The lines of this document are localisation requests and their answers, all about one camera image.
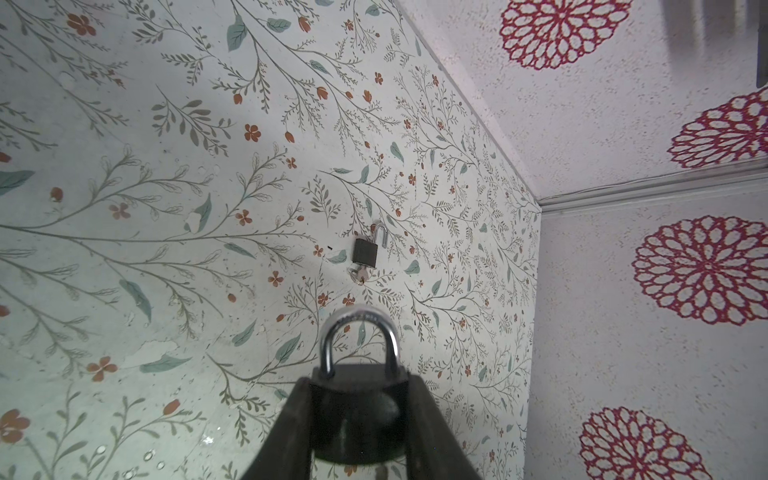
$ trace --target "open padlock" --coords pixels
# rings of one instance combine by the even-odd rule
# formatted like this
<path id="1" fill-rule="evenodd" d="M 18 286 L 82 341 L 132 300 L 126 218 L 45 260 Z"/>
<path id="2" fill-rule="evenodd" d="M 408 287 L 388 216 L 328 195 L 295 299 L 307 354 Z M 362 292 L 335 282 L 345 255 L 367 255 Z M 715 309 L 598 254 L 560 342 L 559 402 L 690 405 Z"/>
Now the open padlock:
<path id="1" fill-rule="evenodd" d="M 371 268 L 376 268 L 376 257 L 379 255 L 379 232 L 383 232 L 382 248 L 386 249 L 387 240 L 389 239 L 389 230 L 387 230 L 383 222 L 376 222 L 374 226 L 373 242 L 369 242 L 364 238 L 356 238 L 355 246 L 352 250 L 352 261 L 354 263 L 370 266 Z"/>
<path id="2" fill-rule="evenodd" d="M 384 335 L 384 364 L 333 365 L 333 339 L 347 323 L 371 322 Z M 310 380 L 313 404 L 312 448 L 315 457 L 334 463 L 364 465 L 406 453 L 408 381 L 399 365 L 392 320 L 370 306 L 337 310 L 319 338 L 320 367 Z"/>

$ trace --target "red mandala pattern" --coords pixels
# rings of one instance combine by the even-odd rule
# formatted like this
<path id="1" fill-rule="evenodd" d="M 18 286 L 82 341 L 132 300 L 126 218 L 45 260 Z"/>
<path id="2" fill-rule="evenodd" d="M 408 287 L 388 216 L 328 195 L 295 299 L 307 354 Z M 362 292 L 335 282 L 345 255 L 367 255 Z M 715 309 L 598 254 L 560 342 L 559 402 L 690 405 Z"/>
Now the red mandala pattern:
<path id="1" fill-rule="evenodd" d="M 582 424 L 587 475 L 600 480 L 712 480 L 684 436 L 643 412 L 603 409 Z"/>
<path id="2" fill-rule="evenodd" d="M 509 59 L 536 70 L 595 50 L 628 15 L 632 0 L 511 0 L 502 13 Z"/>
<path id="3" fill-rule="evenodd" d="M 707 323 L 768 319 L 768 228 L 736 217 L 665 225 L 635 250 L 634 279 L 659 306 Z"/>
<path id="4" fill-rule="evenodd" d="M 672 139 L 672 161 L 683 168 L 768 154 L 768 88 L 707 110 Z"/>

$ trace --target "textured wall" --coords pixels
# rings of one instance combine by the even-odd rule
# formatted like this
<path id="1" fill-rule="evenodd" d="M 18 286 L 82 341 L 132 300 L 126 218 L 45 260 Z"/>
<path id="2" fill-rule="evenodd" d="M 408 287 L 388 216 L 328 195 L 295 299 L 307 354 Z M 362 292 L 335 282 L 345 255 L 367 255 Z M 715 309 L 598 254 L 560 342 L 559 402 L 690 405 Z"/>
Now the textured wall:
<path id="1" fill-rule="evenodd" d="M 0 478 L 236 478 L 350 303 L 392 314 L 483 475 L 521 477 L 539 208 L 391 3 L 0 19 Z"/>
<path id="2" fill-rule="evenodd" d="M 526 478 L 765 478 L 767 204 L 545 218 Z"/>

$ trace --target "black padlock body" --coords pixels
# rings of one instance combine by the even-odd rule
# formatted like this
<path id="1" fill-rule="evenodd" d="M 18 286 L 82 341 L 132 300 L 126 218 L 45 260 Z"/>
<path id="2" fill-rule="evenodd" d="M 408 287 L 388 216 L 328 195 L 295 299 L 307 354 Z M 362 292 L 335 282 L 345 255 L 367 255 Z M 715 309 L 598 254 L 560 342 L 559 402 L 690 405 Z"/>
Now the black padlock body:
<path id="1" fill-rule="evenodd" d="M 408 372 L 387 376 L 384 365 L 335 365 L 310 381 L 315 457 L 344 465 L 387 462 L 406 453 Z"/>
<path id="2" fill-rule="evenodd" d="M 355 239 L 355 246 L 352 249 L 352 261 L 361 265 L 376 268 L 376 255 L 379 252 L 379 246 L 363 238 Z"/>

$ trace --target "metal shackle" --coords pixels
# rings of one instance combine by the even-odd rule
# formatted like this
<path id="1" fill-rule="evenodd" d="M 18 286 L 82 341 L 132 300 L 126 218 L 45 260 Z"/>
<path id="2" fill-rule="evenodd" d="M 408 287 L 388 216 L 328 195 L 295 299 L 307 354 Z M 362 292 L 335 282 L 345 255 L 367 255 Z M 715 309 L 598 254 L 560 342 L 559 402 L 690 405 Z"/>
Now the metal shackle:
<path id="1" fill-rule="evenodd" d="M 387 229 L 384 222 L 379 221 L 374 223 L 374 225 L 376 225 L 376 235 L 373 236 L 373 243 L 377 245 L 379 244 L 379 231 L 383 230 L 384 234 L 382 235 L 382 248 L 386 250 L 387 240 L 389 240 L 389 230 Z"/>
<path id="2" fill-rule="evenodd" d="M 371 322 L 382 331 L 386 344 L 384 369 L 388 376 L 396 375 L 400 366 L 400 347 L 397 344 L 395 324 L 386 313 L 367 305 L 345 306 L 328 317 L 320 331 L 320 374 L 327 379 L 333 377 L 333 337 L 341 327 L 356 320 Z"/>

